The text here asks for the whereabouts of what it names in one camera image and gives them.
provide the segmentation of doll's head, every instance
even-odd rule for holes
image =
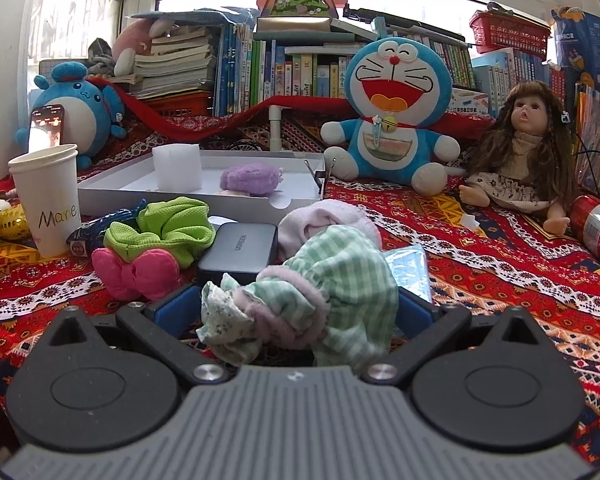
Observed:
[[[568,206],[576,184],[571,155],[571,134],[562,122],[562,103],[541,81],[523,82],[507,97],[498,118],[486,130],[472,156],[469,174],[497,173],[512,155],[516,131],[542,137],[529,154],[529,182],[541,200],[563,200]]]

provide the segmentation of yellow bell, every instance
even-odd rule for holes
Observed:
[[[22,240],[31,234],[20,204],[0,211],[0,238],[8,242]]]
[[[382,129],[387,133],[393,133],[398,129],[398,121],[392,116],[385,117],[382,119]]]

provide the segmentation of white paper cup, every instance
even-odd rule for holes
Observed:
[[[198,144],[166,144],[152,149],[155,179],[160,191],[186,193],[202,187]]]
[[[52,258],[68,250],[67,237],[81,225],[75,144],[61,144],[9,161],[40,256]]]

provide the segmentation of red plastic basket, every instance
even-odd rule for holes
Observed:
[[[208,116],[211,105],[210,92],[151,99],[145,101],[163,117]]]
[[[551,29],[502,10],[477,11],[469,22],[478,53],[506,46],[546,60],[546,42]]]

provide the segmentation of white tray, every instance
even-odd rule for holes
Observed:
[[[320,200],[320,189],[304,161],[312,170],[324,169],[321,153],[226,152],[203,150],[203,186],[195,192],[171,193],[157,189],[151,154],[124,162],[115,168],[78,183],[80,213],[102,216],[116,209],[134,208],[141,199],[164,202],[190,196],[206,202],[210,215],[238,222],[279,224],[287,213]],[[218,195],[222,170],[250,162],[266,162],[284,170],[282,183],[267,197]]]

